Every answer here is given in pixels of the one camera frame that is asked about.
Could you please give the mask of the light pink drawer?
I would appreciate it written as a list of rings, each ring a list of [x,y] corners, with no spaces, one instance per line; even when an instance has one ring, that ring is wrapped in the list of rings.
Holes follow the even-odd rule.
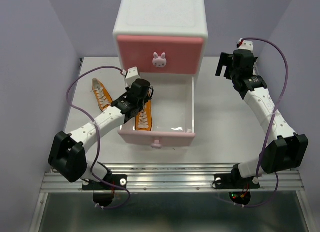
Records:
[[[187,147],[195,133],[195,80],[192,75],[141,73],[154,88],[151,99],[152,129],[136,130],[135,120],[121,126],[118,134],[128,144],[152,148]]]

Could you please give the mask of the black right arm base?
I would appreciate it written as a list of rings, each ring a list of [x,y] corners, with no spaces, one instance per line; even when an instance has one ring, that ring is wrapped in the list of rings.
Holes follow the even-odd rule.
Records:
[[[260,183],[256,181],[256,177],[242,178],[235,170],[230,173],[215,174],[211,186],[217,190],[229,190],[231,202],[244,207],[251,201],[250,190],[259,189]]]

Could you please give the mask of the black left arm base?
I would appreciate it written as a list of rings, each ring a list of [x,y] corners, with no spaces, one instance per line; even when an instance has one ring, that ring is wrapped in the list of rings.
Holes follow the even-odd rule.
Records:
[[[103,190],[110,191],[110,193],[93,194],[92,199],[96,208],[102,210],[116,209],[124,206],[131,198],[131,193],[127,189],[127,176],[113,175],[112,171],[103,163],[89,164],[84,175],[80,178],[82,180],[83,190]],[[116,190],[125,191],[127,198],[122,203],[111,204],[116,199]]]

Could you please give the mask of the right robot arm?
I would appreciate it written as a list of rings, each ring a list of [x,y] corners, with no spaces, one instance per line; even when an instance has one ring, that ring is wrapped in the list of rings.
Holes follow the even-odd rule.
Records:
[[[248,49],[236,49],[231,54],[222,52],[219,58],[216,75],[232,81],[256,115],[266,137],[258,158],[234,165],[230,173],[219,174],[218,187],[241,188],[259,175],[298,168],[309,144],[306,135],[296,133],[286,122],[262,76],[254,74],[256,60]]]

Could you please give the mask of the orange canvas sneaker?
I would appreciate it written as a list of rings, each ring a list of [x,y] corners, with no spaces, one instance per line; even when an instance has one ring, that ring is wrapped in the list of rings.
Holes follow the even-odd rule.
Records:
[[[153,126],[152,103],[148,101],[144,108],[135,117],[135,130],[151,131]]]
[[[94,92],[100,110],[103,112],[111,105],[113,99],[106,89],[105,85],[97,78],[93,78],[91,82],[92,91]]]

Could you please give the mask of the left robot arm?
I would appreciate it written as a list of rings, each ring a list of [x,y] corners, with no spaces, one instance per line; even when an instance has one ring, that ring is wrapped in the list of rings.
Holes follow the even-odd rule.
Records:
[[[113,129],[124,125],[152,99],[154,89],[150,82],[137,78],[126,92],[113,101],[106,110],[82,127],[55,135],[48,163],[69,182],[89,180],[101,189],[125,190],[124,185],[112,182],[112,172],[96,159],[89,161],[86,153],[93,146],[101,145],[100,139]]]

